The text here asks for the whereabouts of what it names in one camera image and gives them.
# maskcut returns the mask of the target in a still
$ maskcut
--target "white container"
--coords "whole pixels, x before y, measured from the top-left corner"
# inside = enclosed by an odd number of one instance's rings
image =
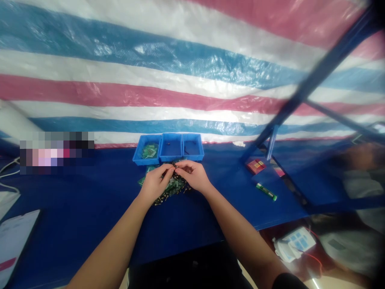
[[[283,238],[273,239],[276,254],[285,262],[299,259],[303,252],[314,247],[316,241],[304,227],[291,231]]]

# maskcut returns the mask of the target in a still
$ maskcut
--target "hand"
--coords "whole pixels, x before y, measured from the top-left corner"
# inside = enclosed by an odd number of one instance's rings
[[[202,164],[186,160],[175,165],[178,166],[175,172],[184,178],[193,189],[205,193],[213,187]]]
[[[147,173],[142,189],[138,197],[144,199],[148,204],[152,203],[161,196],[170,181],[175,167],[171,164],[163,164],[160,167]]]

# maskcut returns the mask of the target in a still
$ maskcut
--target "blue plastic bin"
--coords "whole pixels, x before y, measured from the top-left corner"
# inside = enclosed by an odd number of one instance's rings
[[[201,161],[205,156],[200,134],[183,135],[183,157],[192,161]]]
[[[160,160],[162,162],[169,162],[180,158],[182,158],[182,135],[173,133],[162,134]]]
[[[132,160],[137,165],[158,165],[159,164],[159,152],[161,150],[162,136],[160,134],[144,134],[140,137],[138,146],[136,147],[134,157]],[[143,149],[150,143],[158,144],[157,156],[153,159],[142,159]]]

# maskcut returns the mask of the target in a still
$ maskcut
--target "green marker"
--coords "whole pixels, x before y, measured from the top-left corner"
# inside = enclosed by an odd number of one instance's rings
[[[263,191],[266,195],[268,195],[269,197],[271,197],[273,199],[273,201],[275,201],[277,199],[277,196],[274,195],[271,191],[269,191],[268,189],[266,189],[263,185],[261,185],[260,183],[258,183],[256,185],[256,187],[258,189],[260,189],[261,191]]]

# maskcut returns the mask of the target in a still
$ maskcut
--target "blue tabletop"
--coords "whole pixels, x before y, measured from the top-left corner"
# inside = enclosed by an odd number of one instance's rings
[[[233,144],[205,144],[207,175],[228,201],[256,229],[306,216],[306,212],[268,167],[252,179]],[[95,166],[78,175],[20,175],[3,180],[21,197],[4,217],[41,209],[8,284],[9,289],[54,288],[68,284],[82,263],[119,220],[140,187],[145,167],[132,162],[135,149],[95,152]],[[277,201],[255,188],[262,183]],[[223,240],[204,197],[191,191],[151,207],[140,230],[131,265],[146,263]]]
[[[276,142],[274,159],[290,176],[310,205],[346,201],[344,169],[334,156],[351,147],[349,140],[302,140]]]

